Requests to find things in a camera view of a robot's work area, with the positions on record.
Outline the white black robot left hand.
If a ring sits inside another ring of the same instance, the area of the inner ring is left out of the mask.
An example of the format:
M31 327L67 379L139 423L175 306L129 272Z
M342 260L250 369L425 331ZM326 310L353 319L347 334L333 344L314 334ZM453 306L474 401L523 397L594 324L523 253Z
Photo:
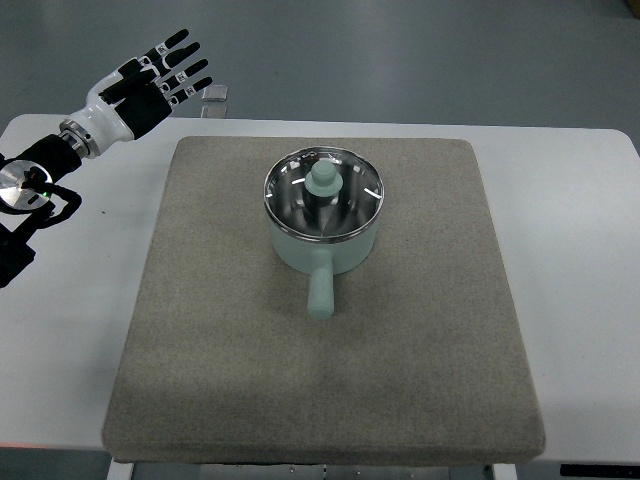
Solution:
M97 82L84 108L61 122L60 137L82 158L98 157L115 143L146 135L210 86L210 77L197 77L208 61L192 60L200 44L181 44L188 36L187 29L176 32Z

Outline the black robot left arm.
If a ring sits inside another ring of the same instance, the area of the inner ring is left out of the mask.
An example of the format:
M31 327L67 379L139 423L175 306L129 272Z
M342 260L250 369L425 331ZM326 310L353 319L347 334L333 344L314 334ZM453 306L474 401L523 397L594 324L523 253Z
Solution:
M82 197L58 181L98 154L95 136L65 121L59 134L38 140L14 158L1 158L1 212L25 217L13 230L1 227L3 288L35 259L31 237L68 220L81 206Z

